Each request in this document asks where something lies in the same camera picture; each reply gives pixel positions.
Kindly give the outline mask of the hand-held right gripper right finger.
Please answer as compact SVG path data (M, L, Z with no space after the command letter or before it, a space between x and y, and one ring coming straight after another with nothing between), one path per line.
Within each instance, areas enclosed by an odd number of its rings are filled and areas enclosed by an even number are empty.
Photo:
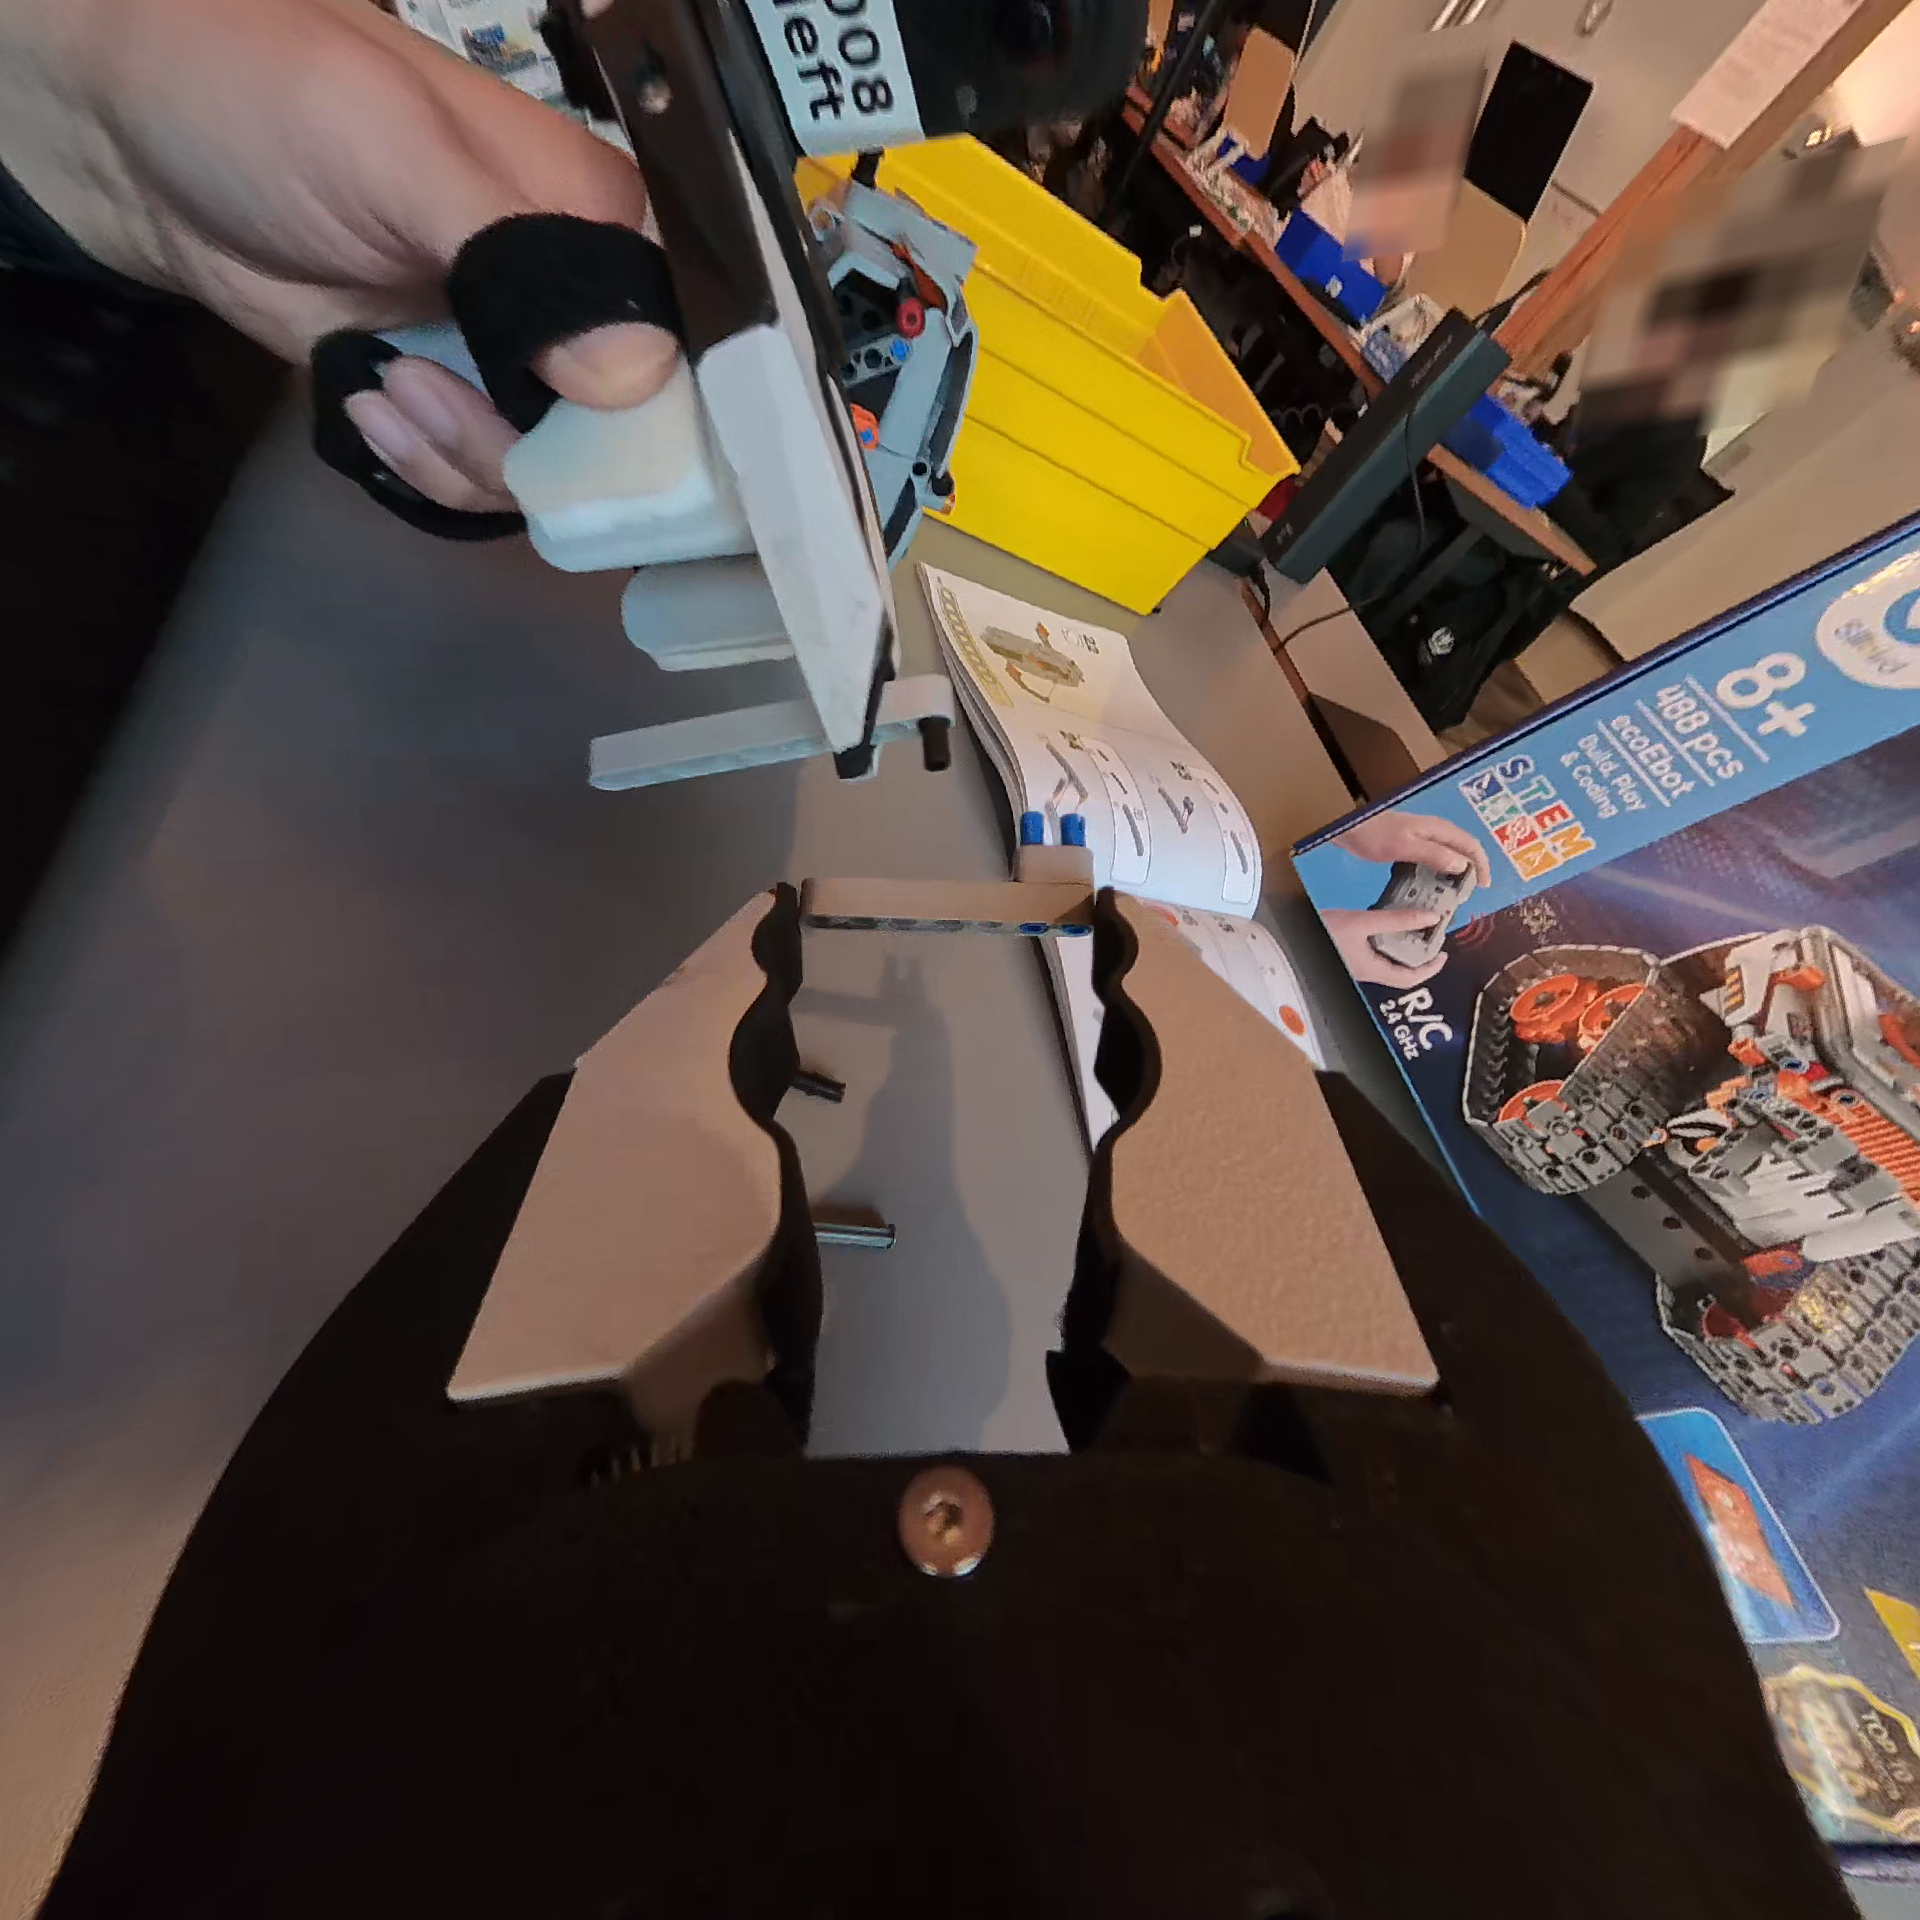
M1090 962L1113 1116L1046 1355L1067 1452L1116 1436L1139 1388L1219 1436L1280 1389L1428 1402L1438 1363L1310 1055L1112 885Z

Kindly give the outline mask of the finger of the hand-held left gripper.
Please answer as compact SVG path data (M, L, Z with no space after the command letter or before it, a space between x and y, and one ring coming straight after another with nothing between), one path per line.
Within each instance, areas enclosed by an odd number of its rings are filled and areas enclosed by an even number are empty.
M684 467L750 536L811 718L710 718L686 777L832 756L863 777L897 673L895 604L859 448L804 317L752 325L680 364Z

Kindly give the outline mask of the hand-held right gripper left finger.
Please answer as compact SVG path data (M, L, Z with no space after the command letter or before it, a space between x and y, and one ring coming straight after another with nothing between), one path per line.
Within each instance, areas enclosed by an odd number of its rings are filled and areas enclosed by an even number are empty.
M780 1123L799 907L790 884L755 891L576 1059L447 1402L611 1388L654 1452L687 1453L743 1388L804 1450L823 1278Z

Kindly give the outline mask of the long grey holed beam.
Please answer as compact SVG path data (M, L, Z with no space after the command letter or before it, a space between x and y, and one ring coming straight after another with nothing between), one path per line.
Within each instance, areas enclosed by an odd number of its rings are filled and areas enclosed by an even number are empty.
M699 713L594 738L588 744L588 784L615 794L821 756L837 779L861 782L877 770L883 746L919 742L917 720L924 716L955 721L953 685L941 673L883 681L867 742L844 750L830 748L806 696Z

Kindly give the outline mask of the grey L-beam with blue pins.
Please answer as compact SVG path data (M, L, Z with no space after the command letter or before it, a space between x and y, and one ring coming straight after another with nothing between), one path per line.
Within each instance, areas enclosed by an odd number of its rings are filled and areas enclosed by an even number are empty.
M1065 837L1049 837L1041 810L1018 813L1009 876L808 876L798 889L799 921L826 931L1085 937L1098 891L1088 824L1075 811L1060 824Z

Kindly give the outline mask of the grey desk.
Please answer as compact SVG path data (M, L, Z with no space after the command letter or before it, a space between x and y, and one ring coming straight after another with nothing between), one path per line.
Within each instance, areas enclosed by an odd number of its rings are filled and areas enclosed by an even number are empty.
M970 736L590 788L590 736L771 673L672 675L607 582L338 500L275 427L110 763L4 1016L4 1744L90 1750L180 1544L345 1291L524 1091L780 880L995 878ZM1146 620L943 525L932 565L1131 638L1245 803L1259 919L1328 1058L1438 1151L1285 852L1343 810L1237 584ZM1036 951L823 931L793 1002L842 1101L788 1097L827 1247L813 1455L1053 1452L1044 1381L1085 1179Z

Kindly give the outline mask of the person's left hand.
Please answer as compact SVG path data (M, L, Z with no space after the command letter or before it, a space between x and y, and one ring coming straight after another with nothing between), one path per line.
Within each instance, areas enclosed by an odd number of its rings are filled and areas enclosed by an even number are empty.
M520 530L522 427L385 333L443 312L479 233L642 266L634 294L561 298L528 348L552 396L631 409L682 361L634 160L373 4L10 1L2 83L4 274L193 304L286 364L372 336L338 445L441 537Z

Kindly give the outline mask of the grey orange toy robot model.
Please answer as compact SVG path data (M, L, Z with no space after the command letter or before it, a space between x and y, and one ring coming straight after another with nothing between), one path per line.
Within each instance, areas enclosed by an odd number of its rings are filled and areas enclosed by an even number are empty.
M953 503L952 453L978 361L964 283L976 244L907 198L830 177L808 200L842 348L835 383L861 448L886 560Z

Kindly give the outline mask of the yellow plastic bin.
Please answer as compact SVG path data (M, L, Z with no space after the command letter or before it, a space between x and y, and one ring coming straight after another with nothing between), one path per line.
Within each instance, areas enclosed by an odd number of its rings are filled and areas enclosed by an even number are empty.
M971 242L971 389L938 512L1130 612L1299 467L1186 294L974 138L886 151L875 186Z

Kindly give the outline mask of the blue storage bin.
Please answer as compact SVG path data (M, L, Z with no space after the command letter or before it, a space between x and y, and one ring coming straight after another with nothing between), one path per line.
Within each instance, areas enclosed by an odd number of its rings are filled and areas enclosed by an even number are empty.
M1296 205L1273 242L1275 260L1318 295L1343 323L1368 323L1387 288L1303 205Z
M1572 479L1572 470L1531 425L1489 394L1478 396L1452 423L1443 445L1530 512L1544 510Z

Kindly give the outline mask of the open instruction booklet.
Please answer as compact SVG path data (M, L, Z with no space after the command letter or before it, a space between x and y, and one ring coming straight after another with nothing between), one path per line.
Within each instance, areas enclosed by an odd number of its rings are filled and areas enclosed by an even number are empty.
M1148 901L1325 1069L1312 999L1255 917L1253 824L1150 693L1130 642L926 561L916 573L958 703L1009 803L1015 849L1088 852L1096 888Z

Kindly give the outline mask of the blue toy set box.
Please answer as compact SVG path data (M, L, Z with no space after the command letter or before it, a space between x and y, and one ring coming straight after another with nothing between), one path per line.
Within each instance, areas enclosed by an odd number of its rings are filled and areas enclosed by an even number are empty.
M1676 1482L1842 1870L1916 1883L1918 530L1296 843Z

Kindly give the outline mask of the black flat screen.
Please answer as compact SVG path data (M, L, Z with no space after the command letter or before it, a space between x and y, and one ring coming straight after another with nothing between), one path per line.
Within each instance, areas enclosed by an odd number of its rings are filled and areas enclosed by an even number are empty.
M1509 41L1466 147L1463 183L1530 224L1592 94L1590 78Z

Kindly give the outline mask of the dark computer monitor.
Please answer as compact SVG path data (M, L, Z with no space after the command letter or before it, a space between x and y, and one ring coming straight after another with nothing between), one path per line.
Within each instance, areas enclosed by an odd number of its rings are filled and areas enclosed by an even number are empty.
M1380 503L1418 473L1425 453L1507 364L1486 325L1448 308L1259 536L1266 565L1287 582L1310 584Z

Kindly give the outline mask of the white wall notice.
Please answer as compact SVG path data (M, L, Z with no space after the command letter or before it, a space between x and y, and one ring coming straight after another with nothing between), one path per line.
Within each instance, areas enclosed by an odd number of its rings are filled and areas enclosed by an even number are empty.
M1761 4L1671 108L1671 123L1731 147L1857 7L1857 1Z

